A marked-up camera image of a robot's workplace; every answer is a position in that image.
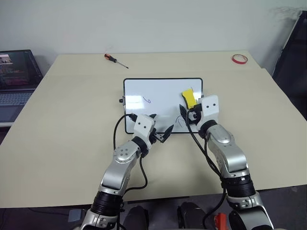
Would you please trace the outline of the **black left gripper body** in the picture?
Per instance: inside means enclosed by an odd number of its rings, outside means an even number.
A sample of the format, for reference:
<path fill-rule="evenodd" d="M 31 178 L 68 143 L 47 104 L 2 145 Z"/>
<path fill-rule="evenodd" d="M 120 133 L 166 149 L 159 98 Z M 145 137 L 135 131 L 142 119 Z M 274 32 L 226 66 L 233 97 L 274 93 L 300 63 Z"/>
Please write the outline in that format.
<path fill-rule="evenodd" d="M 156 129 L 153 129 L 149 135 L 149 141 L 151 144 L 154 144 L 157 140 L 160 141 L 161 143 L 164 143 L 165 141 L 164 137 L 158 134 L 156 132 Z"/>

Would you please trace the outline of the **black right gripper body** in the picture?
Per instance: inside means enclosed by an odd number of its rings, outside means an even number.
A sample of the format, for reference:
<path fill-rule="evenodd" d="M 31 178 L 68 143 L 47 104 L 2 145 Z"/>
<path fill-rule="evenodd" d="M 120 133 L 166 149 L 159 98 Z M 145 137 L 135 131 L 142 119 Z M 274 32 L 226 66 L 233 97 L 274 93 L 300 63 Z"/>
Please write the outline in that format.
<path fill-rule="evenodd" d="M 201 112 L 202 112 L 202 105 L 199 103 L 189 109 L 186 113 L 186 125 L 197 125 L 201 120 Z"/>

